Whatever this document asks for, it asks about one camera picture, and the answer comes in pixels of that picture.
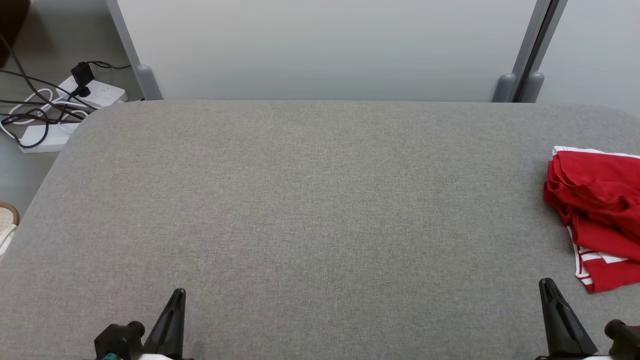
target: red and white garment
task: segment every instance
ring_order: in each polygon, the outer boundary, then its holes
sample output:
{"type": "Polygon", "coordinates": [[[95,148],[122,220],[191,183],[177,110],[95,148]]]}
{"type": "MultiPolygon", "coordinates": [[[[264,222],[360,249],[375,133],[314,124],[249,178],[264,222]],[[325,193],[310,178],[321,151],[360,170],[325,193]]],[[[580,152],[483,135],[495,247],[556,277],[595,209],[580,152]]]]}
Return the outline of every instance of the red and white garment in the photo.
{"type": "Polygon", "coordinates": [[[640,282],[640,156],[556,146],[543,196],[569,229],[589,292],[640,282]]]}

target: white power strip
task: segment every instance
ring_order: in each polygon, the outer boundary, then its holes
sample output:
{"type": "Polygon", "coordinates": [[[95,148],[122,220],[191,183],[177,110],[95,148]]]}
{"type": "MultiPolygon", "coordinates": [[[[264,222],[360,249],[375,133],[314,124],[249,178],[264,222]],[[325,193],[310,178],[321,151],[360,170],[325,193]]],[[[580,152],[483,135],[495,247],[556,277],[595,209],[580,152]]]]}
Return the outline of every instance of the white power strip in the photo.
{"type": "MultiPolygon", "coordinates": [[[[62,82],[62,84],[60,84],[60,87],[68,92],[72,92],[78,87],[78,84],[73,76],[69,76],[64,80],[64,82],[62,82]]],[[[129,100],[129,96],[124,89],[101,83],[100,81],[92,80],[86,87],[91,93],[87,97],[79,96],[78,99],[98,109],[113,104],[120,104],[121,102],[129,100]]],[[[58,96],[66,97],[68,94],[58,89],[58,96]]]]}
{"type": "MultiPolygon", "coordinates": [[[[79,124],[64,124],[63,128],[59,125],[49,125],[49,132],[44,141],[30,149],[20,148],[25,154],[30,152],[52,152],[62,151],[62,148],[69,140],[69,136],[78,127],[79,124]]],[[[24,136],[20,139],[23,145],[31,145],[37,143],[44,135],[44,129],[46,125],[32,125],[27,127],[27,131],[24,132],[24,136]]]]}
{"type": "MultiPolygon", "coordinates": [[[[68,92],[73,92],[77,88],[77,83],[73,76],[69,76],[60,87],[68,92]]],[[[82,99],[82,101],[87,104],[95,107],[95,108],[104,108],[113,104],[120,104],[121,102],[126,102],[129,100],[129,96],[124,89],[101,83],[100,81],[93,80],[86,86],[89,88],[91,92],[87,97],[78,97],[82,99]]],[[[68,94],[58,89],[58,96],[67,97],[68,94]]],[[[47,133],[47,138],[38,146],[24,149],[20,148],[24,153],[30,152],[53,152],[53,151],[62,151],[62,148],[69,140],[71,133],[77,128],[78,124],[63,124],[63,127],[60,128],[60,125],[49,125],[49,132],[47,133]]],[[[24,132],[24,136],[20,139],[20,143],[24,145],[31,145],[32,143],[37,143],[44,135],[44,125],[32,125],[27,127],[27,131],[24,132]]]]}

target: gray floor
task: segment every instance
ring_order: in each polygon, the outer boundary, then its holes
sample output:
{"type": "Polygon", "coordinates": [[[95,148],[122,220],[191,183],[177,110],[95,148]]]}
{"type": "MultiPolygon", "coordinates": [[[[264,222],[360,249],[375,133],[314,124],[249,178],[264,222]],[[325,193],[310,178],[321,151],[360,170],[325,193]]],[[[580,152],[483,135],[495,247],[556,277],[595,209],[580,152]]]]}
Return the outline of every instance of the gray floor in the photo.
{"type": "MultiPolygon", "coordinates": [[[[54,84],[69,77],[79,61],[129,64],[108,9],[98,0],[34,1],[13,49],[29,76],[54,84]]],[[[17,72],[11,59],[4,69],[17,72]]],[[[132,101],[141,98],[131,69],[92,69],[96,80],[124,88],[132,101]]],[[[22,78],[0,74],[0,99],[23,101],[29,95],[31,90],[22,78]]],[[[0,104],[0,112],[12,107],[0,104]]],[[[11,128],[19,136],[24,129],[11,128]]],[[[57,156],[57,152],[23,154],[8,135],[0,133],[0,201],[24,214],[57,156]]]]}

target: gray table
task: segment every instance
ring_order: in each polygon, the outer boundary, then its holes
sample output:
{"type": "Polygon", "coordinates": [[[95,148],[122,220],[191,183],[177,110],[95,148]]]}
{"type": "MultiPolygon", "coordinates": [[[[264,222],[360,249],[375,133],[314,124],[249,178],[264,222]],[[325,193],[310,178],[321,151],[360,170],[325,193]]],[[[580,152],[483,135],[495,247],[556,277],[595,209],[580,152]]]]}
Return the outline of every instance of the gray table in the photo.
{"type": "Polygon", "coordinates": [[[164,101],[94,113],[0,261],[10,359],[89,358],[187,290],[195,359],[533,359],[552,277],[600,350],[640,286],[589,295],[542,200],[553,145],[640,154],[591,106],[164,101]]]}

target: metal frame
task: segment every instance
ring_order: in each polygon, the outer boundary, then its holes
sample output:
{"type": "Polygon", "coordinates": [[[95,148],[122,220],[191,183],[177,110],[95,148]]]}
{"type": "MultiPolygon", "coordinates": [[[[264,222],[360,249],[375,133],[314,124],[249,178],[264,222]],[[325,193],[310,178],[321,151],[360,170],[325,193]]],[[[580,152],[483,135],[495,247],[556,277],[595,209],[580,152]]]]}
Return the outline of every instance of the metal frame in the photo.
{"type": "Polygon", "coordinates": [[[493,102],[535,102],[544,82],[538,72],[568,0],[538,0],[513,70],[502,75],[493,102]]]}
{"type": "Polygon", "coordinates": [[[163,96],[160,92],[160,88],[158,87],[153,71],[149,66],[140,63],[140,58],[136,53],[136,48],[133,46],[133,41],[131,40],[131,35],[127,29],[124,17],[122,16],[118,0],[107,0],[107,6],[109,7],[111,18],[118,30],[120,40],[122,41],[122,45],[127,53],[127,57],[129,57],[130,64],[132,65],[133,72],[136,75],[136,79],[138,80],[140,90],[142,91],[145,100],[162,100],[163,96]]]}

